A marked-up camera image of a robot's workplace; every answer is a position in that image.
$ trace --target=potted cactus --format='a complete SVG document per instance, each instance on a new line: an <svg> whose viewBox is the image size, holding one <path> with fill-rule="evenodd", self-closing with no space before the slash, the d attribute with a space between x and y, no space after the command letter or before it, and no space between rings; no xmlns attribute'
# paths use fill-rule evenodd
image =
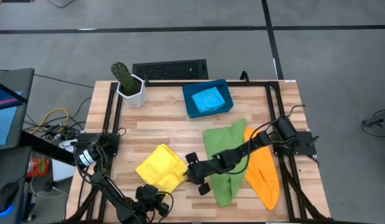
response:
<svg viewBox="0 0 385 224"><path fill-rule="evenodd" d="M111 66L111 72L119 81L116 90L129 107L139 108L147 100L144 81L130 74L128 68L122 62L115 62Z"/></svg>

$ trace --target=butcher block tabletop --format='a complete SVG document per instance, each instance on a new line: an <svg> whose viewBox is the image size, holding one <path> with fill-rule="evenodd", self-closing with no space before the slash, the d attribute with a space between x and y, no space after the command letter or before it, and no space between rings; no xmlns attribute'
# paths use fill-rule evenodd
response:
<svg viewBox="0 0 385 224"><path fill-rule="evenodd" d="M88 133L102 132L111 82L99 81L95 84L85 127ZM285 81L279 81L279 84L283 105L288 114L291 107L302 103L298 85L296 82ZM229 90L234 107L228 113L194 119L190 119L187 115L181 86L147 87L147 101L141 108L129 108L123 102L119 128L125 128L126 134L120 138L118 154L113 160L111 173L112 180L123 194L135 199L136 188L145 184L135 169L159 144L169 146L185 162L185 155L190 152L196 152L200 160L206 160L202 138L205 130L228 127L243 118L251 128L270 121L264 87L230 86ZM275 110L278 111L274 92L272 96ZM108 130L112 129L117 98L118 94L115 94ZM303 108L296 108L290 119L298 131L308 128ZM317 163L307 156L295 156L295 160L302 190L320 213L330 216ZM172 192L174 207L163 222L287 222L288 212L277 157L274 157L274 163L280 179L280 197L272 211L265 208L245 180L232 203L226 207L218 206L213 191L200 196L196 185L184 182ZM67 201L67 218L77 210L81 184L82 178L76 170ZM83 185L82 202L90 192L90 188L87 183ZM295 216L299 217L297 198L292 188L291 193ZM98 196L93 218L98 217L101 194ZM166 197L164 202L171 205L170 197ZM157 213L154 223L159 218ZM118 222L115 208L108 201L104 222Z"/></svg>

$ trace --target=cactus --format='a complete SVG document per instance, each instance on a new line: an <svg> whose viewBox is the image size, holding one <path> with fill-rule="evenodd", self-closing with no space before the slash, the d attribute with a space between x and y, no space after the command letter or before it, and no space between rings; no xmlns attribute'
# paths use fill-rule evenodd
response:
<svg viewBox="0 0 385 224"><path fill-rule="evenodd" d="M140 91L141 83L138 80L135 80L122 62L115 62L111 66L111 72L113 76L120 82L122 86L122 93L126 96L131 96Z"/></svg>

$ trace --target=green cloth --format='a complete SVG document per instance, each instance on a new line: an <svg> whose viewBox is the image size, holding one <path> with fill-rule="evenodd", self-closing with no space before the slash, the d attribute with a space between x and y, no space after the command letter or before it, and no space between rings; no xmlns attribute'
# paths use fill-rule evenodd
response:
<svg viewBox="0 0 385 224"><path fill-rule="evenodd" d="M204 131L204 144L207 158L211 159L213 154L226 149L235 149L244 143L245 125L246 120L242 119L228 128L217 128ZM247 158L245 157L236 165L235 169L230 172L242 170L246 162ZM210 176L210 186L219 206L223 207L231 203L244 180L244 175L245 171L237 175L214 174Z"/></svg>

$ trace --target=orange cloth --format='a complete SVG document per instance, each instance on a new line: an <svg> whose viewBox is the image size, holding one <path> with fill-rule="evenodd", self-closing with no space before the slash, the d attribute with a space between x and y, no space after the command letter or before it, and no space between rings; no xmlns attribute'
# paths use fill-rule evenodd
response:
<svg viewBox="0 0 385 224"><path fill-rule="evenodd" d="M254 130L245 127L244 140L248 141ZM280 184L268 146L262 147L249 156L245 180L253 188L268 210L273 210L280 196Z"/></svg>

